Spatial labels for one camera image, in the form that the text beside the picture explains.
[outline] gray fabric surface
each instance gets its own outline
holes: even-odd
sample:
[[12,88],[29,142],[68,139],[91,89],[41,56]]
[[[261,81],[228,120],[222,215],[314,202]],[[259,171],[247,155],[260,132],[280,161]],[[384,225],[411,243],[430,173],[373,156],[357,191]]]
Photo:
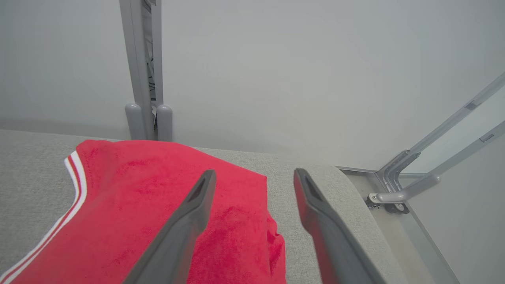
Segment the gray fabric surface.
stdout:
[[[21,259],[71,206],[64,158],[88,137],[0,130],[0,273]],[[320,283],[311,236],[299,220],[293,170],[306,169],[387,283],[407,283],[384,236],[349,179],[331,165],[271,154],[199,149],[267,176],[268,206],[286,242],[288,283]]]

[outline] gray table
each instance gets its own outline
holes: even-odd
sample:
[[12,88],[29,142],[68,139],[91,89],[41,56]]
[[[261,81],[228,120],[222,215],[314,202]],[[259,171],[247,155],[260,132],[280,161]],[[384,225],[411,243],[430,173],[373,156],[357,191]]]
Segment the gray table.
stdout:
[[[0,130],[0,273],[14,265],[71,206],[63,160],[90,137]],[[384,279],[407,283],[377,223],[349,179],[331,165],[272,154],[198,149],[267,176],[268,208],[286,242],[288,283],[320,283],[311,236],[298,216],[293,170],[306,169]]]

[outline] gray floor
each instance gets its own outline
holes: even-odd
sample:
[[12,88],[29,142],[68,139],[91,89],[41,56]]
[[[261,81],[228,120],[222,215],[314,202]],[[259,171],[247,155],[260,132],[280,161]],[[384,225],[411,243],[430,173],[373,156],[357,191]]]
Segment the gray floor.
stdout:
[[[370,193],[383,192],[374,174],[342,172],[364,198]],[[404,178],[401,183],[406,186],[413,180]],[[459,283],[453,273],[447,271],[412,214],[391,214],[383,207],[371,209],[371,212],[410,284]]]

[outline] red velvet fabric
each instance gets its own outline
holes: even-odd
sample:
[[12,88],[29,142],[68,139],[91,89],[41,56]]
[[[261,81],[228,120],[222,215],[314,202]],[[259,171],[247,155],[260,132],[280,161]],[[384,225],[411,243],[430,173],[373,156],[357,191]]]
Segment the red velvet fabric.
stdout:
[[69,156],[79,185],[73,206],[83,203],[0,282],[17,273],[13,283],[121,283],[199,176],[214,169],[210,219],[187,282],[286,283],[265,176],[176,143],[87,140],[77,154]]

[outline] white stripe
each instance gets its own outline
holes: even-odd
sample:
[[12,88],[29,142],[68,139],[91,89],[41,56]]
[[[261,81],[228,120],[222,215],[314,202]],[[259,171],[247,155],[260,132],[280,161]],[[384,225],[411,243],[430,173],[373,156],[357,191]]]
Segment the white stripe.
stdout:
[[38,243],[38,245],[33,250],[31,250],[20,261],[18,261],[18,263],[16,263],[13,267],[11,267],[9,270],[7,270],[6,272],[4,272],[2,274],[2,276],[0,276],[0,282],[2,282],[4,280],[4,278],[11,271],[13,271],[14,269],[16,269],[25,260],[29,259],[28,261],[26,261],[25,264],[23,264],[21,267],[19,267],[19,269],[16,270],[16,272],[14,272],[9,278],[7,278],[3,284],[9,284],[10,282],[12,282],[12,280],[14,280],[33,261],[33,259],[35,257],[37,257],[37,255],[44,249],[44,247],[47,246],[47,244],[54,238],[54,236],[56,236],[56,234],[61,230],[61,228],[63,228],[63,226],[66,225],[70,221],[70,219],[72,219],[72,217],[75,216],[75,214],[77,213],[77,211],[79,211],[79,209],[81,208],[82,204],[84,203],[84,200],[86,199],[86,195],[87,195],[87,185],[86,185],[86,176],[84,174],[84,168],[82,167],[81,159],[79,158],[79,155],[77,154],[77,151],[74,151],[72,154],[70,154],[70,157],[72,157],[72,161],[74,162],[74,166],[75,166],[75,169],[77,170],[77,175],[79,176],[79,181],[80,181],[80,184],[81,184],[81,196],[79,197],[79,200],[77,200],[77,196],[78,196],[78,193],[79,193],[79,185],[77,184],[77,178],[76,178],[76,176],[74,174],[74,170],[72,169],[72,166],[70,165],[70,162],[68,161],[68,158],[66,158],[65,159],[65,166],[66,166],[66,168],[67,168],[67,170],[68,170],[68,172],[70,174],[70,177],[72,178],[72,181],[74,183],[74,189],[75,189],[74,202],[73,202],[73,204],[72,204],[72,206],[70,208],[72,208],[74,206],[74,204],[76,204],[76,202],[77,202],[77,204],[75,205],[74,209],[72,209],[72,211],[67,216],[67,218],[63,221],[62,225],[58,228],[58,230],[49,239],[49,241],[35,255],[32,255],[32,254],[38,248],[40,248],[42,246],[42,244],[47,240],[47,238],[49,238],[49,236],[51,235],[51,233],[56,229],[56,227],[58,226],[58,224],[62,220],[63,216],[65,216],[68,213],[68,210],[67,210],[67,212],[65,212],[65,214],[63,214],[62,217],[60,217],[56,221],[56,223],[53,225],[53,227],[49,230],[49,232],[47,232],[45,234],[44,238],[42,238],[42,240]]

